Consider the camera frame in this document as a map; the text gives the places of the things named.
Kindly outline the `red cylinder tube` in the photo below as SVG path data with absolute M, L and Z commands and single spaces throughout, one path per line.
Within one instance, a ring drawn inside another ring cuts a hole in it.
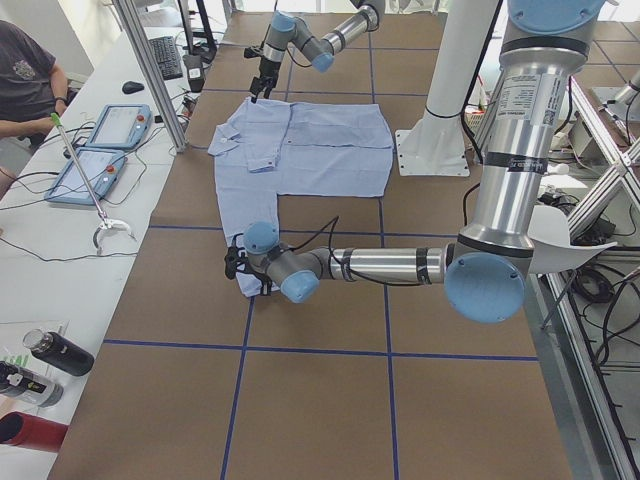
M 10 412 L 1 418 L 1 444 L 56 453 L 68 426 L 42 417 Z

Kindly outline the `black water bottle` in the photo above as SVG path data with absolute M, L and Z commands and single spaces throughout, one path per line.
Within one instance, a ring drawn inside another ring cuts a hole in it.
M 72 376 L 84 376 L 94 365 L 92 354 L 53 331 L 33 329 L 24 335 L 23 345 L 35 358 Z

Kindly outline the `aluminium frame post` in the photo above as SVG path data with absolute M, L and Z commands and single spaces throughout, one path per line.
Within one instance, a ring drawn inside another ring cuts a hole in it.
M 187 147 L 186 137 L 178 120 L 178 114 L 174 110 L 160 69 L 153 56 L 146 32 L 139 20 L 134 2 L 131 0 L 113 0 L 113 5 L 129 38 L 173 146 L 177 153 L 182 153 Z

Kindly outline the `grey box with label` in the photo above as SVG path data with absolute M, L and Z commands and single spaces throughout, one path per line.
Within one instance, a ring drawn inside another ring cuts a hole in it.
M 204 87 L 205 74 L 202 59 L 199 55 L 185 54 L 183 63 L 191 92 L 200 93 Z

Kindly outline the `blue teach pendant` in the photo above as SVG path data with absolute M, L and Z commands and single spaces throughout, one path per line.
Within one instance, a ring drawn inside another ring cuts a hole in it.
M 78 148 L 76 150 L 96 198 L 101 200 L 111 190 L 126 162 L 122 151 L 98 148 Z M 52 203 L 92 205 L 93 199 L 86 188 L 75 163 L 70 160 L 60 171 L 44 199 Z
M 128 151 L 143 139 L 153 115 L 147 104 L 108 104 L 85 146 Z

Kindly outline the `upper blue teach pendant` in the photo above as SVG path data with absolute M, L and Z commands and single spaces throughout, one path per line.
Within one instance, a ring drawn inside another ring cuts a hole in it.
M 147 104 L 108 104 L 85 146 L 128 151 L 143 139 L 153 115 Z

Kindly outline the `black keyboard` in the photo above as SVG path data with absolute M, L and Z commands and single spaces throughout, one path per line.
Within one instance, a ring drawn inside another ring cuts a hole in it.
M 175 40 L 171 36 L 161 36 L 148 40 L 153 57 L 162 78 L 171 80 L 183 76 Z

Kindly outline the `seated person grey shirt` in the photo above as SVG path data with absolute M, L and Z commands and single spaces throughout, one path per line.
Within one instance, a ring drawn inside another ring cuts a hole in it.
M 32 149 L 53 129 L 77 92 L 55 56 L 18 26 L 1 23 L 1 137 L 27 139 Z

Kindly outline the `light blue striped shirt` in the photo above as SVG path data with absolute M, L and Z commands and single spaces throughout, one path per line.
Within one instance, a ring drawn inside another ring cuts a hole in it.
M 245 99 L 208 152 L 228 244 L 258 221 L 279 223 L 282 195 L 380 197 L 393 138 L 379 107 Z

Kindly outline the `grey labelled bottle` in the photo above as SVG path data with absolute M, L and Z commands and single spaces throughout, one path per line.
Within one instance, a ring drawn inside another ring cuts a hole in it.
M 29 369 L 1 362 L 1 394 L 39 407 L 55 405 L 64 388 Z

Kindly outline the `black computer mouse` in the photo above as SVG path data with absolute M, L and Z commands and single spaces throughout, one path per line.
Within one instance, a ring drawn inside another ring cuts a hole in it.
M 125 95 L 131 95 L 140 91 L 143 91 L 145 86 L 142 83 L 135 81 L 126 81 L 123 83 L 121 90 Z

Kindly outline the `reacher grabber tool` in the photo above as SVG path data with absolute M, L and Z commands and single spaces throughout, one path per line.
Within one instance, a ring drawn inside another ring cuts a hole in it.
M 99 226 L 97 227 L 97 229 L 95 230 L 94 234 L 93 234 L 93 244 L 96 248 L 96 253 L 98 256 L 102 255 L 102 246 L 100 244 L 100 238 L 99 235 L 102 231 L 107 231 L 107 230 L 124 230 L 131 238 L 135 238 L 133 230 L 131 228 L 131 226 L 123 221 L 123 220 L 119 220 L 119 219 L 112 219 L 108 216 L 107 212 L 103 209 L 103 207 L 100 204 L 100 201 L 93 189 L 93 186 L 91 184 L 91 181 L 89 179 L 89 177 L 86 175 L 81 163 L 80 163 L 80 159 L 78 157 L 78 155 L 76 154 L 76 150 L 74 149 L 73 145 L 71 144 L 66 131 L 64 130 L 64 127 L 62 126 L 61 120 L 59 118 L 59 116 L 56 113 L 52 113 L 51 114 L 51 119 L 52 122 L 54 124 L 54 126 L 57 128 L 60 138 L 63 140 L 65 146 L 67 147 L 70 155 L 71 155 L 71 159 L 83 181 L 83 184 L 87 190 L 87 192 L 89 193 L 92 202 L 94 203 L 94 206 L 96 207 L 97 210 L 97 214 L 99 216 L 99 218 L 101 219 L 101 222 L 99 224 Z

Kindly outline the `lower blue teach pendant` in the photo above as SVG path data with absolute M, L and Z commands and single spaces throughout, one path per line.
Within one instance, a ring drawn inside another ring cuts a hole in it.
M 96 198 L 101 200 L 111 190 L 126 162 L 122 151 L 98 148 L 78 148 L 76 150 Z M 93 199 L 86 188 L 75 163 L 70 160 L 60 171 L 44 199 L 52 203 L 92 205 Z

